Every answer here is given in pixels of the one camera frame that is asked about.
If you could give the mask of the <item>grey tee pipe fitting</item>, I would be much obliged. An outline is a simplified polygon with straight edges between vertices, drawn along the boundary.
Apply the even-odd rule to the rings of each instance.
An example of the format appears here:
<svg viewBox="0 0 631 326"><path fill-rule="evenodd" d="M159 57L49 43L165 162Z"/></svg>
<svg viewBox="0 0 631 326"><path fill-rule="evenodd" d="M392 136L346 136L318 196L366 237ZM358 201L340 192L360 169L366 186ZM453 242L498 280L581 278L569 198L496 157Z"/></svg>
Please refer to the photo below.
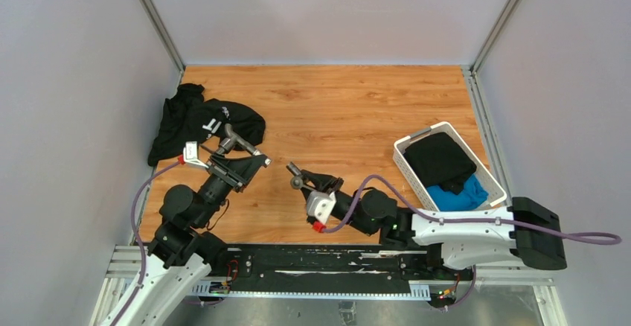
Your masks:
<svg viewBox="0 0 631 326"><path fill-rule="evenodd" d="M272 160L267 155L265 155L263 153L258 152L256 154L256 156L258 156L261 159L261 161L263 162L263 166L264 167L268 167L272 163Z"/></svg>

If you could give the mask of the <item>grey faucet with lever handle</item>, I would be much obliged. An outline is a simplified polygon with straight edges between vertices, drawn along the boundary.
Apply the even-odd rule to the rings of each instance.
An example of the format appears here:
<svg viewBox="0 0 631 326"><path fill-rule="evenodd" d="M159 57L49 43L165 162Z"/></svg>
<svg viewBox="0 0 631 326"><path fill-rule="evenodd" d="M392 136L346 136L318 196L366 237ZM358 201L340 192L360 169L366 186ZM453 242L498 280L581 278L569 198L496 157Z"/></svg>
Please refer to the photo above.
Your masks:
<svg viewBox="0 0 631 326"><path fill-rule="evenodd" d="M218 148L211 155L225 155L230 153L235 147L240 147L251 156L259 156L262 153L252 144L247 142L243 137L238 135L232 125L225 125L225 138L221 140Z"/></svg>

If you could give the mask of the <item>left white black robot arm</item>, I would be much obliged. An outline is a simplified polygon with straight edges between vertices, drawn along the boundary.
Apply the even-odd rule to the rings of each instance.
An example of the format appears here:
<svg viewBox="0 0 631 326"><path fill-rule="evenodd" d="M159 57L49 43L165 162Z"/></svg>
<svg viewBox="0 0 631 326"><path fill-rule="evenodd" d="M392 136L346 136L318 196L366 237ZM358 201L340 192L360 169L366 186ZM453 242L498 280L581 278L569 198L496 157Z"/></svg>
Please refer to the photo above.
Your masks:
<svg viewBox="0 0 631 326"><path fill-rule="evenodd" d="M240 274L240 261L207 225L229 204L230 193L243 191L270 163L260 152L237 159L213 153L203 165L209 176L198 190L171 187L153 239L138 244L140 269L103 325L162 325L180 303L192 299L193 288L207 275L219 275L220 280L200 303L221 301Z"/></svg>

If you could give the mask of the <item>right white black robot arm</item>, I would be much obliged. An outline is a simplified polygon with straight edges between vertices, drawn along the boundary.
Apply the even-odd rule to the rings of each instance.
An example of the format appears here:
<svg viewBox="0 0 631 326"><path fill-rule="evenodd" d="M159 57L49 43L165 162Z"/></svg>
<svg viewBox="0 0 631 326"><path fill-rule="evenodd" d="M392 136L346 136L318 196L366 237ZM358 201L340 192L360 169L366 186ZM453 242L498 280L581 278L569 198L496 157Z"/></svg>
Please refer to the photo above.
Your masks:
<svg viewBox="0 0 631 326"><path fill-rule="evenodd" d="M306 201L307 222L318 233L335 217L392 249L423 249L426 271L437 279L479 263L520 260L538 270L567 267L560 218L527 197L514 197L508 207L442 212L400 207L395 199L363 187L349 195L341 178L301 170L293 164L290 184Z"/></svg>

